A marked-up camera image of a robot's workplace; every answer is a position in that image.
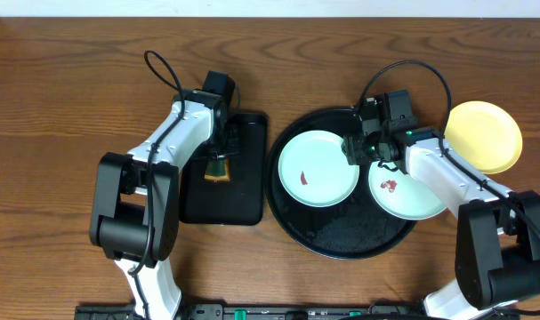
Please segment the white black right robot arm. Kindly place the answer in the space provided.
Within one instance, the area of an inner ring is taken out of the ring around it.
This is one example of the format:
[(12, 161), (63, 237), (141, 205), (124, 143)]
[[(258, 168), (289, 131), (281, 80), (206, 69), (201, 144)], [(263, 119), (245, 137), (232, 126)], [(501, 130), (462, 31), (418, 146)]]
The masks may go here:
[(445, 134), (420, 127), (406, 91), (362, 98), (362, 131), (343, 139), (350, 164), (373, 163), (427, 187), (457, 218), (455, 280), (423, 301), (427, 316), (521, 316), (513, 303), (540, 295), (540, 195), (488, 176), (510, 168), (520, 129), (498, 106), (468, 101), (448, 114)]

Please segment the yellow plate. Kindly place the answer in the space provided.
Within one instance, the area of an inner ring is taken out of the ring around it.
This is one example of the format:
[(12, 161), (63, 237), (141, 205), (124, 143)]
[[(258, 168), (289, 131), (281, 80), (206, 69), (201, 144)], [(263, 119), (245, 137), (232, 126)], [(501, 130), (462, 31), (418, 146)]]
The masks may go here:
[(445, 137), (459, 156), (485, 174), (510, 169), (522, 153), (522, 134), (515, 120), (485, 101), (467, 101), (454, 107)]

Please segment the mint plate small red stain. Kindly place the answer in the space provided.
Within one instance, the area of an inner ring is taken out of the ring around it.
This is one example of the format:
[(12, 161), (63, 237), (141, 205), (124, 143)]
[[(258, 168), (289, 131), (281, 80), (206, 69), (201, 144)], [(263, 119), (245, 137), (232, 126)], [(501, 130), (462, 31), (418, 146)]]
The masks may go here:
[(348, 163), (343, 138), (313, 130), (289, 140), (278, 156), (278, 176), (286, 192), (310, 207), (328, 207), (346, 199), (357, 186), (360, 169)]

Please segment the orange green scrub sponge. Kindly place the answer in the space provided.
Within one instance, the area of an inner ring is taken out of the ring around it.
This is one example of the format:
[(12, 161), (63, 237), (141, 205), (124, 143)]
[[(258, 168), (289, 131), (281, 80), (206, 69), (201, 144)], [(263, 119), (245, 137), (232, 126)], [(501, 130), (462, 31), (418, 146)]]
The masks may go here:
[(230, 181), (230, 166), (228, 159), (209, 161), (206, 165), (204, 178), (210, 181)]

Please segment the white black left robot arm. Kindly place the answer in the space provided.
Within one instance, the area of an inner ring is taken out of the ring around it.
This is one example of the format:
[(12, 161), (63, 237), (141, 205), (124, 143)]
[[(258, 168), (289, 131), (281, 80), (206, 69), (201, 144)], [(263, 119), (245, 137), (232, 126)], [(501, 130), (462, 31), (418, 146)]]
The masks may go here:
[(140, 319), (173, 319), (180, 306), (169, 261), (179, 227), (180, 171), (223, 135), (233, 95), (232, 89), (185, 90), (142, 144), (99, 162), (90, 241), (123, 271)]

